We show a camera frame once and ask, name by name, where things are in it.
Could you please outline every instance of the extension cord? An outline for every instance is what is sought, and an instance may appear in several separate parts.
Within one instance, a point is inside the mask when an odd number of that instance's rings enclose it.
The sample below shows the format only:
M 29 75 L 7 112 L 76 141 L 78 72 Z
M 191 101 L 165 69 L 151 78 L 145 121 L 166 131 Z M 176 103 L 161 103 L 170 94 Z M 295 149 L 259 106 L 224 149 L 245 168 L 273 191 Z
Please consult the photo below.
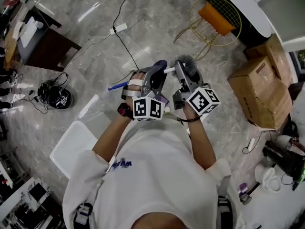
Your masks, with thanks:
M 116 26 L 116 27 L 115 27 L 116 33 L 125 31 L 125 30 L 127 30 L 127 29 L 128 29 L 128 28 L 127 28 L 127 24 L 126 24 L 126 23 L 124 23 L 124 24 L 122 24 L 122 25 L 119 25 L 119 26 Z M 113 28 L 110 29 L 110 35 L 112 36 L 112 35 L 114 35 L 114 34 L 115 34 L 115 32 L 114 32 Z

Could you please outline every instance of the white cable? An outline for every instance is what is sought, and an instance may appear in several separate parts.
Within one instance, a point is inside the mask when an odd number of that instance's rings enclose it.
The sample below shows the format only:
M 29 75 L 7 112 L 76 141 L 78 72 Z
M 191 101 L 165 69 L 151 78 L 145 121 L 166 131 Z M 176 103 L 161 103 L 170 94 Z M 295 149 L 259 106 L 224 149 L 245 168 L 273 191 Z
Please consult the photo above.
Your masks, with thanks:
M 131 70 L 131 71 L 129 71 L 129 73 L 127 74 L 127 75 L 125 75 L 123 78 L 121 78 L 121 79 L 119 79 L 119 80 L 117 80 L 117 81 L 115 81 L 115 82 L 109 82 L 110 84 L 116 84 L 116 83 L 118 83 L 118 82 L 120 82 L 120 81 L 122 81 L 122 80 L 124 80 L 127 76 L 129 76 L 131 73 L 133 73 L 134 72 L 134 70 Z
M 103 38 L 103 39 L 101 39 L 101 40 L 99 40 L 99 41 L 90 43 L 90 44 L 88 45 L 88 47 L 86 47 L 86 49 L 85 49 L 82 53 L 80 53 L 80 54 L 77 55 L 75 58 L 72 58 L 72 59 L 70 60 L 70 62 L 67 64 L 66 68 L 65 68 L 62 72 L 65 72 L 66 69 L 68 68 L 68 66 L 69 66 L 74 60 L 76 60 L 79 56 L 83 55 L 83 53 L 86 52 L 87 49 L 88 49 L 91 45 L 96 44 L 96 43 L 98 43 L 98 42 L 102 42 L 103 40 L 107 39 L 109 36 L 111 36 L 111 34 L 109 34 L 108 36 L 106 36 L 105 38 Z

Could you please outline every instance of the white paper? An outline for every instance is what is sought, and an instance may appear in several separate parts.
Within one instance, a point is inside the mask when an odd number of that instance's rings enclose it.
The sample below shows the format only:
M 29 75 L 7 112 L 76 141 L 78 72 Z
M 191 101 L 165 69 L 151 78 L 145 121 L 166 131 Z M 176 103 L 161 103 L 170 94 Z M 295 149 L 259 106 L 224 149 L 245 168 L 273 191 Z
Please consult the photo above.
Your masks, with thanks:
M 37 30 L 37 27 L 35 25 L 35 20 L 33 17 L 31 17 L 24 28 L 24 33 L 20 36 L 22 46 L 24 48 L 29 44 L 29 42 L 32 39 L 33 35 L 35 34 L 36 30 Z
M 23 22 L 18 21 L 17 24 L 15 25 L 14 32 L 13 32 L 13 39 L 18 40 L 20 28 L 23 24 L 24 24 Z

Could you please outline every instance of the black equipment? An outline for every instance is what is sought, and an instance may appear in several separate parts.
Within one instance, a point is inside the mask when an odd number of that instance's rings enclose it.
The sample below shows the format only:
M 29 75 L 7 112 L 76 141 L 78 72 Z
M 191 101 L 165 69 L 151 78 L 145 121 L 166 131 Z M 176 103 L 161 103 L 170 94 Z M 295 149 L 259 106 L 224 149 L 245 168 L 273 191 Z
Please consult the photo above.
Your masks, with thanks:
M 37 91 L 38 97 L 43 104 L 48 104 L 55 109 L 66 109 L 72 104 L 72 94 L 65 88 L 61 87 L 64 83 L 58 83 L 59 75 L 54 80 L 48 80 L 42 83 Z

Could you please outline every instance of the white power adapter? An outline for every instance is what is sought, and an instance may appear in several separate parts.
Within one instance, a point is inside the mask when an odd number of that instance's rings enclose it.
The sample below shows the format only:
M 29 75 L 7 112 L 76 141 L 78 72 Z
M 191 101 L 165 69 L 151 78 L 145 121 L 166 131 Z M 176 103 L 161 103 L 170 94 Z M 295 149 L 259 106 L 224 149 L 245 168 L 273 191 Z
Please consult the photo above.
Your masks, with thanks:
M 249 152 L 251 152 L 252 149 L 254 148 L 254 141 L 255 141 L 255 138 L 252 137 L 251 140 L 250 140 L 249 146 L 248 146 L 248 151 Z
M 116 33 L 119 33 L 121 31 L 125 31 L 127 29 L 128 28 L 127 28 L 127 24 L 126 23 L 115 27 Z M 111 34 L 111 36 L 115 34 L 113 29 L 110 29 L 110 34 Z

